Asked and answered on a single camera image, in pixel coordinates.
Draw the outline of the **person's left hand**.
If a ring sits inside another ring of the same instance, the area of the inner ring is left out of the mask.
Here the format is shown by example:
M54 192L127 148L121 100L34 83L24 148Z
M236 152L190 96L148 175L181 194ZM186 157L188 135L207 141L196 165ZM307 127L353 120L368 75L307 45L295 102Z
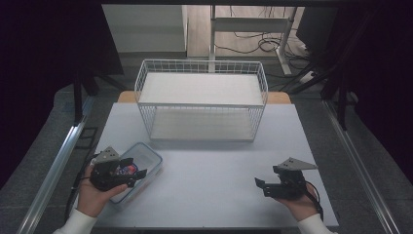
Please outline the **person's left hand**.
M90 175L94 166L88 165L85 169L84 178L79 185L79 196L76 210L90 217L98 217L107 202L128 187L125 184L118 185L108 191L96 189L90 182Z

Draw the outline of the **white cabinet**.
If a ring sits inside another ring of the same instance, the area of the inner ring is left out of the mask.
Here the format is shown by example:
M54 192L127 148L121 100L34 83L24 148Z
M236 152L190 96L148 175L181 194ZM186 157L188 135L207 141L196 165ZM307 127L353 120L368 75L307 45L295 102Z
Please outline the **white cabinet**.
M103 5L119 53L187 51L185 5Z

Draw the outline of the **white power strip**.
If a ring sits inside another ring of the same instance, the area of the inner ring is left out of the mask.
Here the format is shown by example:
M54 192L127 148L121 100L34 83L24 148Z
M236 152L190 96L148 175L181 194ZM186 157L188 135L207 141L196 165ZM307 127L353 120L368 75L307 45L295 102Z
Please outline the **white power strip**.
M315 78L317 76L315 71L309 71L307 74L305 74L300 80L299 83L300 84L305 84L307 82L309 82L310 80L312 80L313 78Z

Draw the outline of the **black metal stand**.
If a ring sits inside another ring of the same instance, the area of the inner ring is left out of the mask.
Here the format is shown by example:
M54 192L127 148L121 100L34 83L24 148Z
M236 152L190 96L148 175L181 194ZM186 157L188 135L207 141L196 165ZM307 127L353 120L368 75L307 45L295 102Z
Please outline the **black metal stand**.
M84 109L82 89L85 89L89 97L95 97L98 94L99 87L95 81L95 77L100 78L109 85L117 88L120 91L125 91L127 87L112 78L108 74L94 68L85 68L74 74L73 78L73 97L74 97L74 125L78 126L86 116Z
M347 91L348 91L348 82L344 77L344 67L348 62L351 56L351 52L345 50L335 63L332 64L328 69L322 71L316 75L311 80L305 82L304 84L299 85L296 88L288 91L290 95L296 95L301 93L304 90L307 90L310 87L313 87L315 84L327 80L323 89L320 92L320 97L323 100L332 99L335 93L338 93L337 100L337 121L339 126L343 131L347 130L346 127L346 106L347 106Z

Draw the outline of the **clear plastic container blue rim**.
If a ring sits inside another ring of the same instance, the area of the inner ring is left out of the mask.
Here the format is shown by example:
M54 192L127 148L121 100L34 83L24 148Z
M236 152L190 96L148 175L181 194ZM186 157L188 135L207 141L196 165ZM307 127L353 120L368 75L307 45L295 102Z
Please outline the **clear plastic container blue rim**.
M150 146L143 142L138 142L129 150L121 155L121 159L133 158L133 164L136 164L138 170L146 170L145 178L138 180L134 187L126 189L123 193L110 199L112 204L119 207L130 202L133 197L139 194L144 188L156 177L158 171L163 165L163 158L155 152Z

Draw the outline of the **red and blue small packets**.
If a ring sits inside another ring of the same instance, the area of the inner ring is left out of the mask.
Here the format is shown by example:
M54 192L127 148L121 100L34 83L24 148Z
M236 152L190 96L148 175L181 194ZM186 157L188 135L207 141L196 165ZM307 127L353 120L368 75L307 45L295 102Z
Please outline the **red and blue small packets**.
M123 168L118 168L117 174L118 175L135 175L137 171L138 171L137 165L131 164Z

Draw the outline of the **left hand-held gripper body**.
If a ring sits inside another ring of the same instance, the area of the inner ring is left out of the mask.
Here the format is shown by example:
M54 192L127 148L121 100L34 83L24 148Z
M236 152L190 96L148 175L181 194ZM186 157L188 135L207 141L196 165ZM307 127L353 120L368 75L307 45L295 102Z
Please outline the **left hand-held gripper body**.
M90 175L90 182L100 191L108 191L118 185L127 184L125 175L118 175L120 155L111 147L100 151L93 159L94 168Z

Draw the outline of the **aluminium rail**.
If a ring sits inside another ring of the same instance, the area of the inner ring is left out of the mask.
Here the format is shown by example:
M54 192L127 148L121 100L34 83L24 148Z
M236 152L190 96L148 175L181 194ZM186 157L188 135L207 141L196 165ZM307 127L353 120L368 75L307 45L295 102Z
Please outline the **aluminium rail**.
M56 185L76 145L76 142L86 125L93 109L93 105L94 97L86 97L85 102L81 105L82 115L79 123L69 129L62 146L60 147L16 234L34 233L43 212L45 211L53 192L55 191Z
M381 225L383 226L384 231L386 232L386 234L401 234L400 229L395 222L393 214L391 213L385 199L379 192L376 184L372 180L371 175L362 162L348 132L340 125L339 121L337 120L338 114L334 109L333 104L327 100L323 100L321 103L327 112L333 128L354 167L357 177L366 193L368 200L373 207L375 214L377 215Z

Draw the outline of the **person's right hand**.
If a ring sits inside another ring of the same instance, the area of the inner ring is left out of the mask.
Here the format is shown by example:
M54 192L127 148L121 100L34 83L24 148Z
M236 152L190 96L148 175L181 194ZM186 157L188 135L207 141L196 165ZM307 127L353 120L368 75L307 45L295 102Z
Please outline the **person's right hand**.
M310 216L317 215L319 213L314 203L307 196L302 196L296 201L278 199L278 202L288 208L296 221L302 221Z

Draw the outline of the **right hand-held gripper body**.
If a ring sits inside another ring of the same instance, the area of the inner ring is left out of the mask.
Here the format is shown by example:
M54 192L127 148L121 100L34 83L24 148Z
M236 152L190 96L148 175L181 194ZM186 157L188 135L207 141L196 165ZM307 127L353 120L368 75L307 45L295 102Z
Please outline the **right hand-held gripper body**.
M285 200L298 200L304 196L307 190L307 181L303 176L304 170L315 170L316 165L298 159L288 158L278 164L283 169L279 176L280 183L267 183L263 190L266 197Z

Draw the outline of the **white desk frame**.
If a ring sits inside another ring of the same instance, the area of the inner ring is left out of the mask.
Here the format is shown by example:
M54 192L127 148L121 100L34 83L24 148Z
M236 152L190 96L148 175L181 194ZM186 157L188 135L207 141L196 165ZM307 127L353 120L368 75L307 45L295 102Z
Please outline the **white desk frame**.
M241 18L227 17L221 18L216 15L216 6L210 6L210 44L208 59L216 59L215 34L217 32L242 32L242 33L278 33L281 36L280 43L275 48L275 53L286 76L291 76L292 72L285 58L285 49L288 38L294 24L297 7L290 7L289 13L282 18Z

